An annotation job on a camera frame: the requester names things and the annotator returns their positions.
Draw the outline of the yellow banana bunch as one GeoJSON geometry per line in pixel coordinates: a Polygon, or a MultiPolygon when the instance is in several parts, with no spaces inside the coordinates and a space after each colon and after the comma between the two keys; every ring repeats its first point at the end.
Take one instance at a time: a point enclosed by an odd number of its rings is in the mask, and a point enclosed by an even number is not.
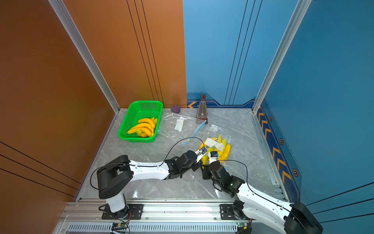
{"type": "Polygon", "coordinates": [[[218,135],[218,137],[208,137],[204,141],[204,143],[200,145],[200,148],[203,146],[207,148],[207,153],[200,160],[203,165],[209,164],[208,156],[211,151],[218,152],[219,162],[223,162],[224,160],[227,160],[231,152],[231,145],[227,143],[227,140],[225,138],[222,138],[222,135],[218,135]]]}
{"type": "Polygon", "coordinates": [[[138,137],[147,138],[155,135],[158,119],[140,119],[138,124],[132,127],[127,134],[136,134],[138,137]]]}

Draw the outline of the clear zip-top bag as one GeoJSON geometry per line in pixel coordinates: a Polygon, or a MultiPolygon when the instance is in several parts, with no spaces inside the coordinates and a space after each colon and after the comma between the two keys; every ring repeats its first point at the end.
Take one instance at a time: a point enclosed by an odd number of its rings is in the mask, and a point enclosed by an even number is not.
{"type": "Polygon", "coordinates": [[[183,140],[183,145],[190,142],[194,137],[203,138],[201,136],[206,128],[207,120],[197,119],[195,116],[187,114],[166,113],[161,119],[158,132],[171,140],[183,140]]]}
{"type": "Polygon", "coordinates": [[[221,164],[225,164],[229,160],[233,151],[233,136],[231,131],[218,125],[212,124],[207,128],[207,132],[203,134],[203,143],[201,143],[198,149],[205,147],[207,152],[202,156],[200,162],[202,168],[207,167],[210,162],[211,152],[217,152],[217,159],[221,164]]]}

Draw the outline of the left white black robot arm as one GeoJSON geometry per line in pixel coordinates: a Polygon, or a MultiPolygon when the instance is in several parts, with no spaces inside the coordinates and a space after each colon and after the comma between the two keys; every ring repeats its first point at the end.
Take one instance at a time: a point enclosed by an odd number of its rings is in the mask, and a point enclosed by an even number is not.
{"type": "Polygon", "coordinates": [[[119,156],[106,165],[99,167],[96,172],[98,195],[106,200],[99,209],[103,219],[123,219],[130,215],[122,190],[133,181],[145,179],[170,180],[182,177],[192,169],[196,171],[200,160],[207,152],[205,147],[187,151],[180,157],[173,157],[163,162],[148,163],[133,161],[127,155],[119,156]]]}

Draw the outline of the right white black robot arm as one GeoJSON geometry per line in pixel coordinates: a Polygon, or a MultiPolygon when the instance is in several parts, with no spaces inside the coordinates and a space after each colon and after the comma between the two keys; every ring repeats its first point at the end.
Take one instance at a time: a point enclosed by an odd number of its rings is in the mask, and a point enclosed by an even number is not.
{"type": "Polygon", "coordinates": [[[235,198],[233,212],[239,219],[255,219],[280,234],[321,234],[322,225],[301,202],[290,203],[253,188],[243,179],[230,175],[219,162],[204,169],[214,187],[235,198]]]}

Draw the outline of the green circuit board right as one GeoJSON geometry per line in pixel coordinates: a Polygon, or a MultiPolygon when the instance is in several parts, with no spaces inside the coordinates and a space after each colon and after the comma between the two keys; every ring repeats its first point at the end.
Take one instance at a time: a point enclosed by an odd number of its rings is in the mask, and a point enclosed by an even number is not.
{"type": "Polygon", "coordinates": [[[246,230],[248,227],[248,222],[237,222],[237,232],[241,232],[242,230],[246,230]]]}

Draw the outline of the green circuit board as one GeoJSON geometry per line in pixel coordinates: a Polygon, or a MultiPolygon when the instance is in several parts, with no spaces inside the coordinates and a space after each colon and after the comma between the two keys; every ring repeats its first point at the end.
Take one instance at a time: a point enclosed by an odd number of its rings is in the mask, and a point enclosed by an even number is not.
{"type": "Polygon", "coordinates": [[[120,222],[120,223],[113,223],[111,227],[112,232],[118,232],[118,233],[125,233],[129,231],[129,226],[127,223],[120,222]]]}
{"type": "Polygon", "coordinates": [[[248,227],[248,222],[237,222],[237,232],[241,232],[242,230],[246,230],[248,227]]]}

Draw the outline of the small white object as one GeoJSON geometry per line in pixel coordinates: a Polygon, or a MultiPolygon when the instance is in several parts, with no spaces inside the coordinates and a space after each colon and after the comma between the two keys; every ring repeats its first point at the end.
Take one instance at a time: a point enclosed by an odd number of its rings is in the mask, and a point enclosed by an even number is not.
{"type": "Polygon", "coordinates": [[[219,130],[219,126],[212,124],[209,128],[210,131],[217,132],[219,130]]]}

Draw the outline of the green plastic basket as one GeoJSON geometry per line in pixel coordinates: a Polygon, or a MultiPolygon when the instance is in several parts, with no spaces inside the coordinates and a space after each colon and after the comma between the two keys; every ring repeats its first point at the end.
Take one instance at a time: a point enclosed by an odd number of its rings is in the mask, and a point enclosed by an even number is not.
{"type": "Polygon", "coordinates": [[[118,137],[128,142],[155,141],[161,120],[163,103],[138,100],[131,103],[118,130],[118,137]]]}

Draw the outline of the brown wooden metronome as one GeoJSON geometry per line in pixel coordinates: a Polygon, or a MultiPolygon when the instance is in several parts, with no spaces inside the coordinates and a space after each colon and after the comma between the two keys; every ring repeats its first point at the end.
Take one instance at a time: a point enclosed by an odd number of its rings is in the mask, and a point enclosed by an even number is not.
{"type": "Polygon", "coordinates": [[[196,123],[198,124],[208,124],[208,112],[207,104],[205,99],[201,99],[196,114],[196,123]]]}

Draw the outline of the purple cube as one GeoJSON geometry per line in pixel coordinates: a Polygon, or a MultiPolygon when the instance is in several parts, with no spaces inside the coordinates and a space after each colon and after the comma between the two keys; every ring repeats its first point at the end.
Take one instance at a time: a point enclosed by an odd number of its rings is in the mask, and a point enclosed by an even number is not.
{"type": "Polygon", "coordinates": [[[181,108],[178,105],[173,105],[170,109],[173,113],[179,114],[181,112],[181,108]]]}

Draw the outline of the green circuit board left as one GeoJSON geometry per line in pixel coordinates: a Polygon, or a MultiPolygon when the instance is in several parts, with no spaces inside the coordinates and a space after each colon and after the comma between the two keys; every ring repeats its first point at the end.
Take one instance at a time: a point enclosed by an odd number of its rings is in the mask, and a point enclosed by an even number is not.
{"type": "Polygon", "coordinates": [[[129,231],[129,226],[127,223],[120,222],[120,223],[113,223],[111,227],[112,232],[118,232],[118,233],[125,233],[129,231]]]}

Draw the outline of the aluminium rail base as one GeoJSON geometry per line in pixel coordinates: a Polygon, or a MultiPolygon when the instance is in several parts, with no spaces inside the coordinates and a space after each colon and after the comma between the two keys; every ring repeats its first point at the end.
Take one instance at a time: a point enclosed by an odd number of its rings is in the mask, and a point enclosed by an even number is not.
{"type": "Polygon", "coordinates": [[[138,200],[127,201],[130,215],[123,219],[103,219],[99,209],[105,202],[84,199],[69,202],[54,230],[55,234],[275,234],[277,231],[255,220],[240,220],[231,200],[138,200]],[[112,232],[113,223],[127,223],[129,231],[112,232]],[[248,222],[237,232],[237,222],[248,222]]]}

